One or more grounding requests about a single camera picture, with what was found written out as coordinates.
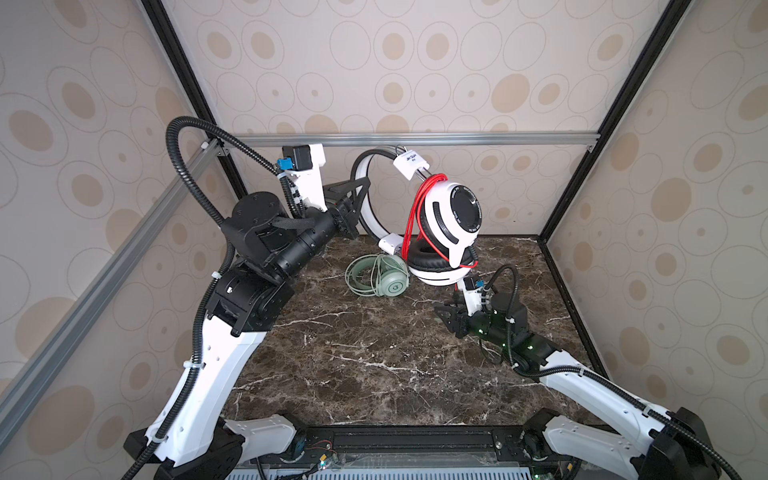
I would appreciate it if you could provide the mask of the mint green headphones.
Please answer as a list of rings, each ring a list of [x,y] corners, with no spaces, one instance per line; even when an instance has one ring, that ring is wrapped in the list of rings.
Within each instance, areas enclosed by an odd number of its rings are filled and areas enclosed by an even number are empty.
[[[410,285],[406,263],[389,254],[355,259],[347,266],[344,278],[349,290],[360,297],[397,297]]]

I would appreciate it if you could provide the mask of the white black headphones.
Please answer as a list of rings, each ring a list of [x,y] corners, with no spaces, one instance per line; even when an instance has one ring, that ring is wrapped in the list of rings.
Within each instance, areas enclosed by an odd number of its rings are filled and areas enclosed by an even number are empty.
[[[395,147],[362,152],[353,163],[350,178],[367,177],[377,157],[391,161],[405,179],[419,176],[422,183],[403,235],[384,227],[368,195],[362,203],[362,228],[378,241],[381,250],[400,256],[421,282],[437,287],[459,282],[478,264],[474,244],[482,226],[482,209],[477,196],[444,174],[432,174],[429,162],[419,153]]]

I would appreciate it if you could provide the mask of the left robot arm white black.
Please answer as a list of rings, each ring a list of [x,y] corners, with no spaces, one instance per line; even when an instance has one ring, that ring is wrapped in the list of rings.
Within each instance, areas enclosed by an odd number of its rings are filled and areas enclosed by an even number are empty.
[[[223,479],[238,465],[267,455],[287,463],[303,457],[307,436],[300,422],[284,415],[227,420],[222,409],[246,362],[294,295],[295,277],[333,238],[357,236],[370,187],[364,177],[324,184],[321,146],[304,145],[267,165],[283,183],[283,197],[255,192],[224,216],[182,158],[179,135],[186,127],[245,149],[242,140],[199,118],[180,116],[167,126],[169,158],[221,230],[227,251],[195,314],[192,354],[171,398],[148,428],[125,442],[133,458],[128,478],[149,463],[157,465],[160,479]]]

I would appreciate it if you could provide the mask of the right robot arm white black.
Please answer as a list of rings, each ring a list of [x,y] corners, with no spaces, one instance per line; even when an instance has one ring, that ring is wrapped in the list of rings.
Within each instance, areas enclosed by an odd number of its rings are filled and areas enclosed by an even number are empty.
[[[438,317],[457,338],[472,335],[480,345],[493,345],[494,363],[569,397],[608,426],[582,425],[543,408],[524,424],[520,437],[531,460],[570,456],[624,479],[738,478],[692,411],[672,412],[636,396],[531,331],[516,267],[506,264],[497,272],[511,274],[510,290],[500,291],[464,268],[439,275],[433,285],[451,285],[454,293],[436,307]]]

